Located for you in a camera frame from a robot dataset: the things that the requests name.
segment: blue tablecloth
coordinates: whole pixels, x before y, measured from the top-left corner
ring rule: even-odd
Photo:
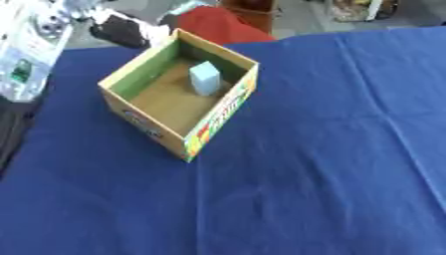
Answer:
[[[192,163],[109,112],[137,52],[68,51],[0,183],[0,254],[446,254],[446,30],[231,48],[259,89]]]

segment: printed label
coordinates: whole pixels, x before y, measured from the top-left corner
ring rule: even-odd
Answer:
[[[239,86],[238,90],[229,96],[223,107],[212,116],[196,135],[190,137],[186,142],[186,154],[188,160],[191,160],[209,139],[220,130],[223,125],[234,115],[245,100],[255,89],[255,78],[249,79],[246,83]]]
[[[162,133],[153,127],[149,127],[147,120],[145,120],[144,118],[137,116],[135,113],[131,111],[123,111],[123,113],[134,125],[142,129],[142,131],[144,131],[146,134],[152,137],[162,138]]]

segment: gray floor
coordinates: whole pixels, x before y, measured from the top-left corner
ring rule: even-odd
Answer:
[[[133,14],[147,21],[154,21],[172,6],[187,0],[118,0],[109,5],[116,10]],[[296,35],[324,32],[396,29],[403,27],[435,26],[446,20],[445,0],[401,0],[396,16],[384,21],[339,23],[327,14],[326,5],[318,0],[277,0],[282,12],[277,13],[274,36],[286,38]],[[108,43],[93,39],[87,29],[77,30],[71,48],[101,47]]]

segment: light blue cube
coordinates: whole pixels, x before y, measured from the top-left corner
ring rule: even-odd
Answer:
[[[189,70],[190,81],[200,96],[210,96],[220,90],[220,72],[209,61]]]

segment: box wall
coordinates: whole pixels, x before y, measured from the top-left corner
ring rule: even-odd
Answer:
[[[187,161],[200,152],[256,90],[258,69],[255,66],[187,136],[184,142]]]
[[[115,83],[111,90],[129,101],[157,79],[174,62],[179,54],[179,42],[175,40],[153,58],[137,67],[130,74]]]
[[[177,156],[182,158],[186,157],[183,139],[178,134],[157,123],[155,120],[151,120],[144,113],[141,113],[138,109],[126,103],[123,99],[120,99],[119,96],[107,90],[102,90],[102,93],[109,107],[115,114],[137,127],[155,141],[164,145]]]

